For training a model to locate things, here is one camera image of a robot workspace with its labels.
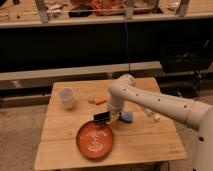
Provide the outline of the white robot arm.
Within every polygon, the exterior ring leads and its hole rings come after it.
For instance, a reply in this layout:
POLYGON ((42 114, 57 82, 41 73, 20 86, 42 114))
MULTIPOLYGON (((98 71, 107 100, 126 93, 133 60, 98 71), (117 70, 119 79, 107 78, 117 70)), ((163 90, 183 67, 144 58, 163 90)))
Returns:
POLYGON ((213 171, 213 105, 136 88, 129 74, 113 80, 108 91, 110 112, 120 112, 129 101, 197 131, 193 171, 213 171))

